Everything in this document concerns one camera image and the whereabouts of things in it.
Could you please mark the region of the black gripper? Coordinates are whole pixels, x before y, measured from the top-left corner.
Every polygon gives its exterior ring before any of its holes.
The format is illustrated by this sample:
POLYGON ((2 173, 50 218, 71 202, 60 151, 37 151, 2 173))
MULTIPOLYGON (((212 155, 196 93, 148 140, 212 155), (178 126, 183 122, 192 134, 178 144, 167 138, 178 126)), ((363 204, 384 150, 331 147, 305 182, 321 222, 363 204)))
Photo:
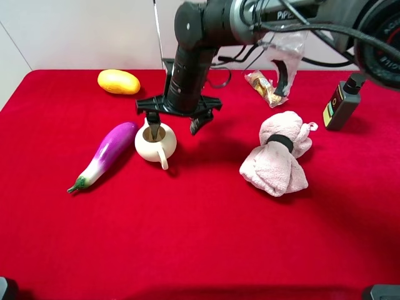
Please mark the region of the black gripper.
POLYGON ((195 135, 214 118, 213 109, 222 108, 222 102, 216 97, 202 95, 204 84, 210 69, 209 64, 190 66, 163 59, 166 80, 162 94, 136 101, 136 112, 146 113, 146 121, 151 137, 155 141, 160 128, 159 114, 173 116, 196 116, 191 119, 190 133, 195 135))

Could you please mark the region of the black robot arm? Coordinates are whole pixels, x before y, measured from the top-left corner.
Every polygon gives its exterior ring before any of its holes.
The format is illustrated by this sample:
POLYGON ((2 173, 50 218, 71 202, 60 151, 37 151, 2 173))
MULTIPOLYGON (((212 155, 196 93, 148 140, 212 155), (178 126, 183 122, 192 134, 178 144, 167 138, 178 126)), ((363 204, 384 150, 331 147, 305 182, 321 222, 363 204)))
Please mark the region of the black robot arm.
POLYGON ((164 60, 164 92, 136 103, 151 136, 161 114, 189 118, 195 134, 221 109, 219 99, 201 93, 220 48, 255 49, 268 32, 296 31, 311 31, 369 80, 399 89, 398 1, 186 1, 175 14, 178 45, 164 60))

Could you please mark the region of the clear plastic bag on arm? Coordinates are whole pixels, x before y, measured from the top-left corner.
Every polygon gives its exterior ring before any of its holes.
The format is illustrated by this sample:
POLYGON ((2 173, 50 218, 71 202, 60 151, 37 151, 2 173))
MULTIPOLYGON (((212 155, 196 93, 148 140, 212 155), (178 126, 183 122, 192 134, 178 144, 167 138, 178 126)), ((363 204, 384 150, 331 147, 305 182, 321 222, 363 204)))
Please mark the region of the clear plastic bag on arm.
POLYGON ((304 57, 307 31, 269 32, 260 42, 267 60, 274 64, 278 76, 275 94, 288 97, 294 78, 304 57))

